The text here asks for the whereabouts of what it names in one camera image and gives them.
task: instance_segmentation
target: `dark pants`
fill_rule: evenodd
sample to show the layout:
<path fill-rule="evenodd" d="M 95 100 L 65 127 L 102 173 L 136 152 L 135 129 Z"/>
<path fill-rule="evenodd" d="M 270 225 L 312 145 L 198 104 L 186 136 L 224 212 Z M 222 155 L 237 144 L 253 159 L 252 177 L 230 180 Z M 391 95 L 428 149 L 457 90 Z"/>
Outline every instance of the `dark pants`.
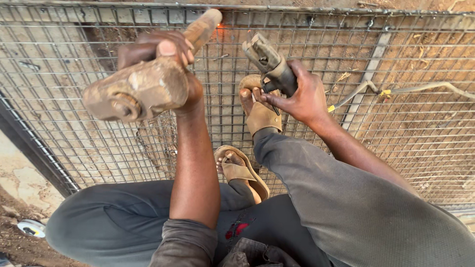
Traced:
<path fill-rule="evenodd" d="M 303 267 L 331 266 L 329 259 L 335 266 L 473 266 L 475 238 L 448 212 L 305 140 L 266 128 L 254 141 L 257 161 L 289 195 L 252 205 L 248 188 L 221 184 L 215 264 L 245 237 L 283 249 Z M 93 266 L 146 267 L 162 239 L 172 185 L 84 189 L 52 215 L 47 240 Z"/>

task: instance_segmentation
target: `sandal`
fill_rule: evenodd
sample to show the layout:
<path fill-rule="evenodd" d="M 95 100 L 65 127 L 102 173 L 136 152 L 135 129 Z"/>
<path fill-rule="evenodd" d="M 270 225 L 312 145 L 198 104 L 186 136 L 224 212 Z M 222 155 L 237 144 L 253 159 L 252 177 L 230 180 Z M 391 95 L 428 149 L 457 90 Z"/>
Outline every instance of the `sandal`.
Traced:
<path fill-rule="evenodd" d="M 252 187 L 259 195 L 262 201 L 269 198 L 269 187 L 266 183 L 259 177 L 259 175 L 252 169 L 251 162 L 247 156 L 242 153 L 239 149 L 230 145 L 222 145 L 214 152 L 214 160 L 217 162 L 219 158 L 225 158 L 226 151 L 231 150 L 236 153 L 236 155 L 244 160 L 246 163 L 245 166 L 239 166 L 233 163 L 222 162 L 221 166 L 223 168 L 224 177 L 226 180 L 231 181 L 234 179 L 244 179 L 248 180 L 250 187 Z"/>
<path fill-rule="evenodd" d="M 254 87 L 261 87 L 260 75 L 248 75 L 244 77 L 239 83 L 239 91 L 243 88 L 247 88 L 252 92 Z M 272 91 L 271 94 L 280 96 L 279 90 Z M 282 116 L 277 115 L 273 110 L 269 109 L 260 102 L 255 102 L 252 106 L 250 114 L 247 114 L 243 103 L 241 103 L 244 114 L 247 116 L 246 124 L 251 132 L 251 135 L 259 131 L 262 128 L 274 127 L 279 132 L 282 132 Z"/>

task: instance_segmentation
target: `welding cable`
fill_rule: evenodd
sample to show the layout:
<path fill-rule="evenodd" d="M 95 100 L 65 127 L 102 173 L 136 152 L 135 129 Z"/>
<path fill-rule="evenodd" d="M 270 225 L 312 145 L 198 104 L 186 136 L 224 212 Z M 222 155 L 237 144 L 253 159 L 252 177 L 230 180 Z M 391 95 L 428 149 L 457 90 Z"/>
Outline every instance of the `welding cable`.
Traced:
<path fill-rule="evenodd" d="M 369 86 L 369 88 L 371 88 L 371 90 L 375 94 L 379 94 L 379 95 L 389 95 L 389 94 L 393 94 L 393 93 L 397 94 L 397 93 L 415 92 L 415 91 L 422 91 L 422 90 L 426 90 L 426 89 L 430 89 L 430 88 L 445 86 L 456 94 L 459 94 L 459 95 L 462 95 L 462 96 L 465 96 L 465 97 L 468 97 L 468 98 L 471 98 L 471 99 L 475 100 L 475 94 L 471 94 L 469 92 L 462 91 L 462 90 L 458 89 L 457 87 L 453 86 L 449 82 L 436 82 L 436 83 L 430 83 L 430 84 L 426 84 L 426 85 L 418 86 L 418 87 L 408 87 L 408 88 L 393 89 L 393 90 L 387 89 L 387 90 L 380 91 L 378 88 L 376 88 L 376 86 L 374 85 L 373 82 L 364 81 L 359 86 L 357 86 L 351 93 L 349 93 L 347 96 L 345 96 L 345 98 L 342 101 L 340 101 L 340 102 L 338 102 L 334 105 L 329 106 L 328 107 L 328 112 L 331 112 L 331 111 L 341 107 L 343 104 L 345 104 L 350 99 L 352 99 L 357 93 L 359 93 L 361 90 L 365 89 L 368 86 Z"/>

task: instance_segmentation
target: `yellow tape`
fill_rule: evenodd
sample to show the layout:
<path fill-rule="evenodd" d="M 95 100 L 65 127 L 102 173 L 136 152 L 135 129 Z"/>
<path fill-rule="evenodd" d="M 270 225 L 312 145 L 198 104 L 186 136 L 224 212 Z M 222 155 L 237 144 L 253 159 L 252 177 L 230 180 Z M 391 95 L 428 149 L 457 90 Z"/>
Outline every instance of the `yellow tape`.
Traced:
<path fill-rule="evenodd" d="M 388 90 L 383 90 L 381 93 L 380 93 L 380 96 L 383 96 L 383 95 L 389 95 L 391 93 L 391 90 L 388 89 Z"/>

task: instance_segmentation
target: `metal grid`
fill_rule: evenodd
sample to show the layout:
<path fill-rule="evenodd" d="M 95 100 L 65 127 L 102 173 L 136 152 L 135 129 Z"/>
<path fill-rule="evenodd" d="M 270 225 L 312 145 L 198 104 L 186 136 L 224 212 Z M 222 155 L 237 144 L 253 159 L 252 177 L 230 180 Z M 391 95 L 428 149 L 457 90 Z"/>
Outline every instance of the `metal grid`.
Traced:
<path fill-rule="evenodd" d="M 182 30 L 208 6 L 91 4 L 33 2 L 0 8 L 2 102 L 62 173 L 70 192 L 100 183 L 173 179 L 177 138 L 172 113 L 140 123 L 98 121 L 83 107 L 81 92 L 116 71 L 120 45 L 142 32 Z M 258 73 L 240 48 L 255 32 L 287 59 L 302 60 L 320 75 L 329 105 L 364 80 L 381 90 L 435 81 L 475 90 L 472 13 L 220 9 L 223 22 L 190 71 L 205 88 L 213 148 L 230 144 L 241 149 L 271 195 L 285 188 L 255 162 L 237 96 L 240 79 Z M 473 206 L 473 100 L 444 88 L 389 99 L 367 91 L 332 115 L 426 200 L 451 209 Z M 302 123 L 287 114 L 283 122 L 283 134 L 327 150 Z"/>

